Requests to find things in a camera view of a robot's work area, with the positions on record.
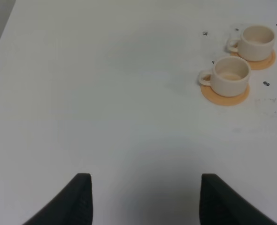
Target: cup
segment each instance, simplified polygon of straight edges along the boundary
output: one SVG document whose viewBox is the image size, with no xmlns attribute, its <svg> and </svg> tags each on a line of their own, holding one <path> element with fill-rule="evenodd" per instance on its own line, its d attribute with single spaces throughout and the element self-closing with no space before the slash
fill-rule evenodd
<svg viewBox="0 0 277 225">
<path fill-rule="evenodd" d="M 237 42 L 237 47 L 231 45 L 234 42 Z M 243 59 L 258 62 L 271 55 L 274 43 L 275 33 L 272 29 L 254 25 L 244 29 L 240 38 L 230 38 L 227 41 L 227 49 L 238 53 Z"/>
<path fill-rule="evenodd" d="M 210 70 L 199 73 L 200 84 L 210 86 L 214 92 L 224 97 L 242 94 L 249 82 L 251 68 L 244 59 L 237 56 L 220 58 Z M 210 75 L 210 81 L 204 80 Z"/>
</svg>

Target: dark mark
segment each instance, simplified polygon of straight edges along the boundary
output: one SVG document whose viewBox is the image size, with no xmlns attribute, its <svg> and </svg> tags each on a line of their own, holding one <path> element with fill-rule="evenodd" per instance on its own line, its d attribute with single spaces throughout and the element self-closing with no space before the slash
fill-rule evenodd
<svg viewBox="0 0 277 225">
<path fill-rule="evenodd" d="M 264 81 L 263 84 L 266 85 L 266 86 L 270 86 L 270 84 L 266 81 Z"/>
</svg>

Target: orange coaster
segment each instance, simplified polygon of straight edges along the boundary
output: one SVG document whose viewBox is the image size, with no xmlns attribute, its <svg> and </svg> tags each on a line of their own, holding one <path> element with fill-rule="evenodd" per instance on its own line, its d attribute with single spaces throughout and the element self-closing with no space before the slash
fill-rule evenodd
<svg viewBox="0 0 277 225">
<path fill-rule="evenodd" d="M 239 56 L 238 53 L 231 53 L 233 56 Z M 272 54 L 265 60 L 259 61 L 259 62 L 252 62 L 252 61 L 247 61 L 251 67 L 252 70 L 262 70 L 262 69 L 267 69 L 270 66 L 274 64 L 276 60 L 276 54 L 275 51 L 273 50 Z"/>
<path fill-rule="evenodd" d="M 210 86 L 201 86 L 201 92 L 209 101 L 216 105 L 237 105 L 243 102 L 249 95 L 249 85 L 246 88 L 246 91 L 235 97 L 223 97 L 215 93 Z"/>
</svg>

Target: orange saucer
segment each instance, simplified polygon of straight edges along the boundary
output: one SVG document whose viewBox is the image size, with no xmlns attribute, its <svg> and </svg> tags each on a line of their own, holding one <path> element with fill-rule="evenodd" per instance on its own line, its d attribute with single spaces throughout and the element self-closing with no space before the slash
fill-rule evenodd
<svg viewBox="0 0 277 225">
<path fill-rule="evenodd" d="M 243 102 L 249 95 L 249 85 L 246 88 L 246 91 L 240 95 L 237 95 L 235 97 L 223 97 L 221 95 L 218 95 L 215 93 L 210 86 L 201 86 L 201 92 L 210 102 L 216 104 L 216 105 L 225 105 L 225 106 L 231 106 L 231 105 L 237 105 Z"/>
<path fill-rule="evenodd" d="M 231 55 L 240 57 L 240 55 L 236 52 L 234 52 L 234 53 L 232 52 Z M 252 70 L 262 70 L 262 69 L 267 69 L 270 66 L 272 66 L 274 64 L 275 60 L 276 60 L 276 53 L 273 50 L 272 54 L 263 61 L 259 61 L 259 62 L 247 61 L 247 62 L 249 63 Z"/>
</svg>

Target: cup rim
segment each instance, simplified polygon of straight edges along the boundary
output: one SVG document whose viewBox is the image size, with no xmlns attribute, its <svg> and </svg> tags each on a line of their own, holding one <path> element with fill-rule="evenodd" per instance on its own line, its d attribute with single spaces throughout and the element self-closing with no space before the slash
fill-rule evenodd
<svg viewBox="0 0 277 225">
<path fill-rule="evenodd" d="M 222 61 L 222 60 L 224 60 L 224 59 L 236 59 L 236 60 L 242 61 L 242 62 L 245 63 L 245 65 L 248 67 L 248 74 L 247 74 L 244 78 L 242 78 L 242 79 L 240 79 L 240 80 L 236 80 L 236 81 L 227 80 L 227 79 L 225 79 L 225 78 L 219 76 L 218 73 L 217 73 L 216 70 L 215 70 L 215 67 L 216 67 L 216 65 L 217 65 L 220 61 Z M 219 59 L 214 63 L 214 66 L 213 66 L 213 73 L 215 74 L 215 76 L 216 76 L 218 79 L 222 80 L 222 81 L 230 82 L 230 83 L 240 83 L 240 82 L 242 82 L 242 81 L 247 80 L 247 79 L 250 77 L 250 72 L 251 72 L 251 67 L 250 67 L 249 63 L 248 63 L 245 59 L 243 59 L 243 58 L 241 58 L 241 57 L 238 57 L 238 56 L 225 56 L 225 57 L 219 58 Z"/>
<path fill-rule="evenodd" d="M 251 28 L 251 27 L 263 27 L 263 28 L 266 28 L 266 29 L 270 30 L 270 31 L 273 33 L 273 39 L 272 39 L 271 41 L 267 42 L 267 43 L 264 43 L 264 44 L 262 44 L 262 43 L 253 43 L 253 42 L 247 41 L 247 40 L 244 38 L 244 35 L 243 35 L 243 34 L 244 34 L 244 32 L 245 32 L 246 29 Z M 247 42 L 247 43 L 250 44 L 250 45 L 265 46 L 265 45 L 269 45 L 269 44 L 271 44 L 272 42 L 274 42 L 274 40 L 275 40 L 275 32 L 274 32 L 274 30 L 272 30 L 270 27 L 267 27 L 267 26 L 264 26 L 264 25 L 251 25 L 251 26 L 246 27 L 245 29 L 243 29 L 243 31 L 241 32 L 241 39 L 244 40 L 245 42 Z"/>
</svg>

